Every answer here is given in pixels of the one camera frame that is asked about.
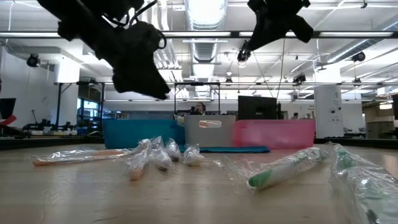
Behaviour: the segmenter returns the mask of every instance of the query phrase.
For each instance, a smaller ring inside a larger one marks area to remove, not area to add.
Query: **ceiling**
[[[378,30],[383,23],[397,16],[398,1],[372,0],[368,1],[366,9],[360,9],[363,1],[345,0],[312,0],[308,9],[302,9],[299,15],[315,30]],[[182,0],[168,0],[168,21],[171,30],[187,30],[185,7]],[[53,31],[57,30],[57,18],[53,17],[36,1],[0,1],[0,30],[1,31]],[[229,0],[226,10],[224,30],[253,30],[255,26],[254,13],[247,7],[245,1]],[[247,61],[244,68],[239,68],[236,52],[243,43],[243,39],[226,39],[219,44],[212,81],[223,82],[226,72],[232,73],[234,82],[261,82],[265,77],[269,82],[279,82],[285,79],[291,81],[299,65],[312,80],[314,73],[310,60],[317,60],[319,55],[336,52],[343,46],[352,43],[353,39],[313,39],[305,44],[295,39],[277,40],[256,50]],[[9,44],[21,57],[26,57],[35,47],[55,47],[59,52],[40,54],[42,60],[58,63],[65,55],[72,57],[81,64],[81,76],[95,77],[97,80],[110,81],[112,69],[104,62],[99,62],[92,55],[83,53],[84,43],[80,40],[68,42],[62,39],[12,39]],[[192,76],[192,56],[189,44],[182,39],[172,42],[174,53],[182,68],[182,77]],[[378,71],[397,62],[398,40],[387,39],[363,51],[366,54],[364,62],[354,65],[353,62],[342,61],[340,67],[343,81],[352,81],[354,76]],[[385,79],[398,78],[398,67],[387,72],[381,72],[368,78],[367,82],[380,82]]]

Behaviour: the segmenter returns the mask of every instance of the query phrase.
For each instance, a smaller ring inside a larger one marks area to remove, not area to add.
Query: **blue bin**
[[[175,120],[104,120],[104,139],[107,149],[134,148],[143,139],[162,136],[172,138],[179,145],[185,144],[184,127]]]

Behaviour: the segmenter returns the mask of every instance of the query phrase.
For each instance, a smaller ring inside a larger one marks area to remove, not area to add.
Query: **person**
[[[292,116],[292,119],[298,119],[298,118],[299,118],[299,113],[297,113],[297,112],[294,113]]]
[[[205,115],[206,114],[206,105],[202,102],[199,102],[195,109],[191,111],[191,115]]]

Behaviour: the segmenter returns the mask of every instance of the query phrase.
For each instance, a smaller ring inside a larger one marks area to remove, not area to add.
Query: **table surface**
[[[216,165],[164,173],[150,165],[131,182],[122,160],[33,167],[29,156],[102,145],[0,151],[1,223],[347,223],[332,203],[330,163],[257,194],[237,194]],[[398,177],[398,151],[347,147]],[[294,151],[203,154],[273,162]]]

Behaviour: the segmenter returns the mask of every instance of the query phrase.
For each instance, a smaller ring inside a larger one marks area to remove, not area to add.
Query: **plastic storage bin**
[[[241,120],[235,122],[234,146],[304,149],[313,146],[315,120]]]
[[[174,120],[104,120],[104,140],[107,149],[123,149],[137,147],[143,139],[162,136],[177,144],[185,144],[184,127],[178,126]]]
[[[231,147],[235,121],[231,115],[185,116],[185,141],[200,147]]]

